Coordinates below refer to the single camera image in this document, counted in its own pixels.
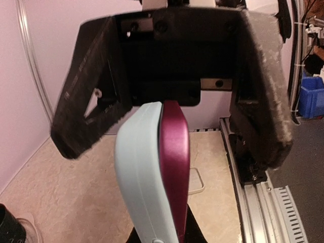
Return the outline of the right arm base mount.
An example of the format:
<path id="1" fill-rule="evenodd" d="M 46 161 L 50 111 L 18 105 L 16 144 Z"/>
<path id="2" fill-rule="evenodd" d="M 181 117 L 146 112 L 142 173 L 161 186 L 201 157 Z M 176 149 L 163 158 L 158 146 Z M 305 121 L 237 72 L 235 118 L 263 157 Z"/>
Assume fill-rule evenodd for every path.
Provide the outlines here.
<path id="1" fill-rule="evenodd" d="M 240 184 L 244 186 L 267 181 L 265 171 L 253 159 L 242 137 L 230 134 L 229 142 L 234 155 L 234 163 L 237 167 Z"/>

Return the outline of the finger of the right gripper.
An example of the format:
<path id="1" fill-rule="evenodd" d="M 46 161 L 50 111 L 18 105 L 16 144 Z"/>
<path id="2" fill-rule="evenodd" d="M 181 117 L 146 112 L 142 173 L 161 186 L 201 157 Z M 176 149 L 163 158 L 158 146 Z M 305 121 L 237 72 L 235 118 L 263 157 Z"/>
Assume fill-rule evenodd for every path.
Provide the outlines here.
<path id="1" fill-rule="evenodd" d="M 240 11 L 231 121 L 262 169 L 280 167 L 293 145 L 292 119 L 281 64 L 278 20 Z"/>
<path id="2" fill-rule="evenodd" d="M 77 159 L 131 109 L 115 17 L 83 23 L 51 125 L 54 144 Z"/>

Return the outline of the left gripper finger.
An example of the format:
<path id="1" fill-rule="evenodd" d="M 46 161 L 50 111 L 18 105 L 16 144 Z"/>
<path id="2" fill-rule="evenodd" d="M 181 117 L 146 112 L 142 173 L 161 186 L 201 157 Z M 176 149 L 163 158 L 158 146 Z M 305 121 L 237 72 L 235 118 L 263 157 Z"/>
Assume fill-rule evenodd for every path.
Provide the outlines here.
<path id="1" fill-rule="evenodd" d="M 183 242 L 207 243 L 189 205 L 187 205 L 186 229 Z M 126 243 L 141 243 L 135 228 L 132 229 Z"/>

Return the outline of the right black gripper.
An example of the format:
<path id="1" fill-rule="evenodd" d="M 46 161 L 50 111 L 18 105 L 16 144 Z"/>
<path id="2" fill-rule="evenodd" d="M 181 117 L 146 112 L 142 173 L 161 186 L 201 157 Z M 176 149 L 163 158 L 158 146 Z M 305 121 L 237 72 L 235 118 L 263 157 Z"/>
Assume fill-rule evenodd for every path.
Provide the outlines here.
<path id="1" fill-rule="evenodd" d="M 200 84 L 241 78 L 244 11 L 171 7 L 116 15 L 111 68 L 119 102 L 137 106 L 176 100 L 200 102 Z"/>

